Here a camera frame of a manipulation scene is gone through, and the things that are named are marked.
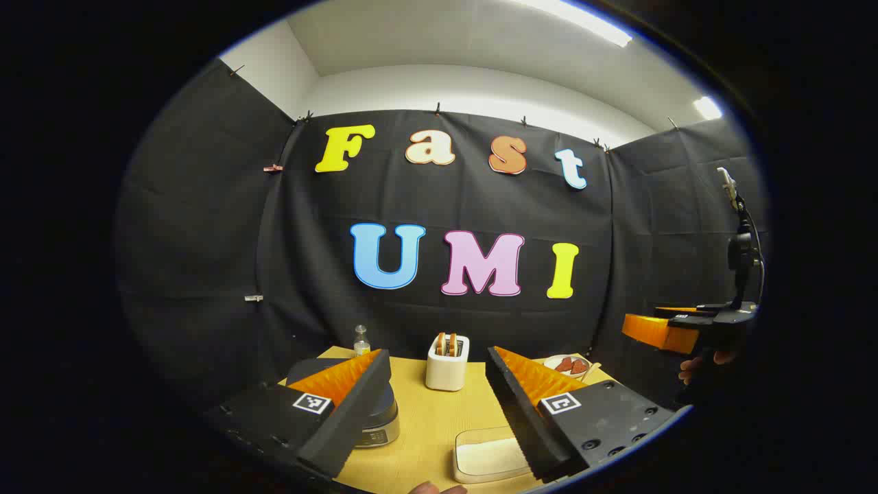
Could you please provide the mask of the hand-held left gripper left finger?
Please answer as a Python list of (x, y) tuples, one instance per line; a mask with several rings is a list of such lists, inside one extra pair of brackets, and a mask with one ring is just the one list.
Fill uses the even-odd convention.
[(282, 472), (333, 479), (354, 450), (391, 378), (379, 349), (292, 384), (258, 385), (206, 412), (232, 444)]

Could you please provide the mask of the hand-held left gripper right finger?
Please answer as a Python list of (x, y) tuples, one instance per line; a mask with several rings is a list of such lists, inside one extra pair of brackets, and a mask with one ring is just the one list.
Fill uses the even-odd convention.
[(487, 353), (487, 381), (541, 482), (596, 474), (676, 424), (675, 412), (614, 379), (584, 384), (514, 351)]

